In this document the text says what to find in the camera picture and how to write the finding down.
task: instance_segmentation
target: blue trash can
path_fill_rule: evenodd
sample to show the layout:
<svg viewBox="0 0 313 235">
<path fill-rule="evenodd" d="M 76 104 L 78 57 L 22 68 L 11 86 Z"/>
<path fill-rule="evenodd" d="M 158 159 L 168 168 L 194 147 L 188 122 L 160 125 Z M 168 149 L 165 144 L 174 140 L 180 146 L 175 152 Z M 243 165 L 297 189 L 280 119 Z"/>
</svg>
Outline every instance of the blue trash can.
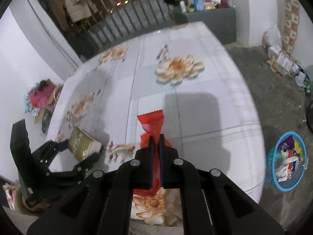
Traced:
<svg viewBox="0 0 313 235">
<path fill-rule="evenodd" d="M 304 162 L 299 163 L 297 171 L 292 173 L 290 179 L 278 182 L 275 175 L 275 161 L 278 157 L 277 148 L 278 145 L 285 140 L 288 136 L 292 135 L 292 137 L 299 143 L 299 146 L 303 150 Z M 288 192 L 294 189 L 297 184 L 299 184 L 300 180 L 303 177 L 303 173 L 307 167 L 307 156 L 306 156 L 306 146 L 302 140 L 302 138 L 295 132 L 286 132 L 284 133 L 278 140 L 275 147 L 273 147 L 266 155 L 266 174 L 265 174 L 265 183 L 274 184 L 277 188 L 283 192 Z"/>
</svg>

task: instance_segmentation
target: gray floor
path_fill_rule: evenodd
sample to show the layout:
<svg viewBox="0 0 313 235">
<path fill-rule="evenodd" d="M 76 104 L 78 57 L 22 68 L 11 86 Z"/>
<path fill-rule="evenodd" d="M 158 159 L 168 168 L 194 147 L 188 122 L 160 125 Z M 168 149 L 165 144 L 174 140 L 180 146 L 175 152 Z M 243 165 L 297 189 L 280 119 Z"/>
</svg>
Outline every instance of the gray floor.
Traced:
<svg viewBox="0 0 313 235">
<path fill-rule="evenodd" d="M 270 150 L 287 131 L 297 132 L 304 140 L 309 162 L 302 181 L 290 192 L 265 185 L 260 205 L 285 229 L 301 218 L 313 198 L 313 135 L 304 115 L 305 94 L 288 76 L 281 77 L 269 69 L 262 47 L 226 46 L 240 69 L 256 104 L 264 134 L 265 148 Z"/>
</svg>

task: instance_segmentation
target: metal railing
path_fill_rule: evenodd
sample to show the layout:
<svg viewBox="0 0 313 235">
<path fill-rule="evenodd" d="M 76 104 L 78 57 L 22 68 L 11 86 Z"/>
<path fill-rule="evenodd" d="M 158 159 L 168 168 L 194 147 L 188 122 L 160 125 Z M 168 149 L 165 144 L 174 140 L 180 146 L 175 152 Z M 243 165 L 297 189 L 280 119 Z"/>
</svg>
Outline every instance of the metal railing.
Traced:
<svg viewBox="0 0 313 235">
<path fill-rule="evenodd" d="M 97 14 L 79 25 L 71 23 L 74 35 L 93 42 L 95 54 L 118 39 L 172 20 L 163 0 L 96 0 L 95 4 Z"/>
</svg>

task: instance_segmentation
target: red wrapper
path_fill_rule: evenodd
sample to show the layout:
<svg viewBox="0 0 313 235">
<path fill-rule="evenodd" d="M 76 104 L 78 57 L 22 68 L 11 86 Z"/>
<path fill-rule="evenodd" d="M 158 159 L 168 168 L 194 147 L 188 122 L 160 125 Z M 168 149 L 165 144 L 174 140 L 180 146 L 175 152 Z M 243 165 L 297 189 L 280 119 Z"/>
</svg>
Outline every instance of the red wrapper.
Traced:
<svg viewBox="0 0 313 235">
<path fill-rule="evenodd" d="M 154 155 L 153 155 L 153 185 L 149 190 L 135 189 L 134 194 L 141 196 L 154 196 L 158 190 L 161 188 L 161 175 L 160 175 L 160 160 L 159 160 L 159 151 L 158 143 L 161 134 L 161 129 L 163 126 L 164 115 L 163 110 L 157 110 L 147 114 L 137 116 L 139 122 L 142 125 L 142 128 L 146 133 L 140 136 L 141 144 L 140 148 L 145 148 L 149 144 L 150 135 L 154 139 Z M 170 142 L 165 140 L 165 145 L 171 147 Z"/>
</svg>

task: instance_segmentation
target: silver screw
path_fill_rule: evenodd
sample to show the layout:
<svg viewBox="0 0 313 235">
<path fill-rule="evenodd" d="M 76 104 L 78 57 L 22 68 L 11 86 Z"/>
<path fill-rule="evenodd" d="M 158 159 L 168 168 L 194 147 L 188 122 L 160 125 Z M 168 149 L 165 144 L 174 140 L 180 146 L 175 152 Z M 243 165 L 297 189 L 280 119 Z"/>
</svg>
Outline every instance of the silver screw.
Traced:
<svg viewBox="0 0 313 235">
<path fill-rule="evenodd" d="M 176 164 L 176 165 L 182 165 L 184 163 L 184 161 L 182 160 L 182 159 L 175 159 L 174 160 L 174 164 Z"/>
<path fill-rule="evenodd" d="M 218 169 L 211 170 L 211 174 L 214 177 L 219 177 L 221 175 L 221 172 Z"/>
<path fill-rule="evenodd" d="M 100 178 L 100 177 L 102 177 L 102 175 L 103 175 L 103 172 L 102 172 L 101 170 L 96 170 L 96 171 L 93 173 L 93 176 L 94 176 L 95 178 Z"/>
<path fill-rule="evenodd" d="M 140 161 L 137 159 L 131 160 L 130 161 L 130 165 L 131 166 L 138 166 L 140 164 Z"/>
</svg>

